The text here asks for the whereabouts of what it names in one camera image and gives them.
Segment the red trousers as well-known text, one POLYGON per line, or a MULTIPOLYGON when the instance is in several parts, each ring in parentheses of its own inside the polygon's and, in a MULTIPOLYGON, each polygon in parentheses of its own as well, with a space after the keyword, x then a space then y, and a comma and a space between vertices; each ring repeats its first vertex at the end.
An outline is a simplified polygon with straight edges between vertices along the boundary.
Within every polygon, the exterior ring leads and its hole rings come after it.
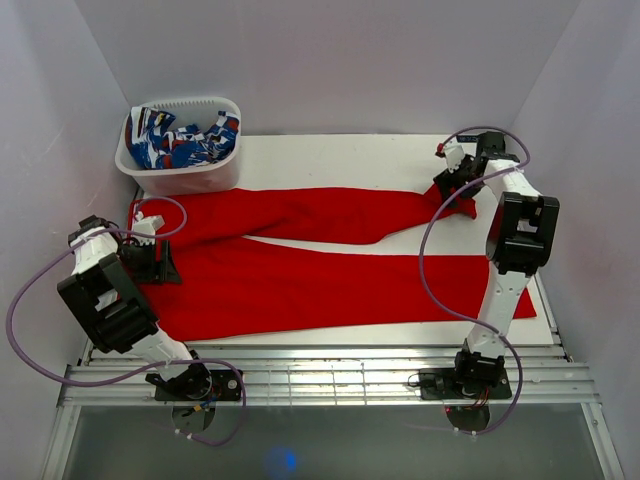
POLYGON ((144 285, 143 293, 160 327, 184 342, 474 317, 488 284, 484 256, 303 248, 372 245, 445 218, 425 192, 232 189, 138 204, 145 216, 163 217, 182 278, 144 285))

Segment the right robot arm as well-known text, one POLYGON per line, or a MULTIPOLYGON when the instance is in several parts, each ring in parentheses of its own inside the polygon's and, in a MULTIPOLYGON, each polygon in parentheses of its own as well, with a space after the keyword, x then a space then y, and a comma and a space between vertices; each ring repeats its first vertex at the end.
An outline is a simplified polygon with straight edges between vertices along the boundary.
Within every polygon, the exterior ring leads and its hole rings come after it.
POLYGON ((511 350, 506 336, 531 278, 550 258, 560 203, 526 179, 523 161, 506 148, 510 133, 494 127, 470 127, 467 132, 475 141, 475 153, 465 152, 459 133, 448 137, 435 152, 446 167, 434 184, 444 207, 458 206, 484 187, 495 196, 486 240, 488 284, 453 366, 420 371, 418 384, 424 400, 480 404, 512 395, 505 368, 511 350))

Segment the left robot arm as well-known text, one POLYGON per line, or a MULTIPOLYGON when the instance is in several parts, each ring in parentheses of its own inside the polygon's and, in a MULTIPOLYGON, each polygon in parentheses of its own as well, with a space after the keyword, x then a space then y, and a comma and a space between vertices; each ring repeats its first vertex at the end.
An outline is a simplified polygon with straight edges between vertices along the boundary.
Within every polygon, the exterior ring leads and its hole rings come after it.
POLYGON ((143 285, 179 285, 170 243, 153 237, 164 226, 160 216, 139 214, 133 233, 92 215, 79 223, 68 244, 75 266, 57 285, 62 300, 91 342, 104 353, 129 353, 156 365, 146 380, 181 400, 213 394, 213 378, 196 354, 169 336, 143 294, 143 285))

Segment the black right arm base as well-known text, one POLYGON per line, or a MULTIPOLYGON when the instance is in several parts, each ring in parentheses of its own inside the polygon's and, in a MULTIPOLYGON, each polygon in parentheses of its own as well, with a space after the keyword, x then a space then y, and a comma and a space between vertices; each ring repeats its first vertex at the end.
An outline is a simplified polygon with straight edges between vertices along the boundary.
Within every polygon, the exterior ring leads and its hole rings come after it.
POLYGON ((461 379, 453 368, 426 368, 418 371, 423 400, 508 400, 512 391, 506 375, 496 384, 485 380, 461 379))

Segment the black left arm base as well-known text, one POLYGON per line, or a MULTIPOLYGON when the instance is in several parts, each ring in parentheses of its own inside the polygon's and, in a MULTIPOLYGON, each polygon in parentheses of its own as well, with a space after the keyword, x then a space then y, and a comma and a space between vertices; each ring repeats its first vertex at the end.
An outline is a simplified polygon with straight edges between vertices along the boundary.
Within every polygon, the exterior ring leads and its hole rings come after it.
POLYGON ((242 397, 237 376, 229 369, 210 370, 186 383, 166 382, 159 374, 147 374, 145 381, 155 387, 158 401, 239 401, 242 397))

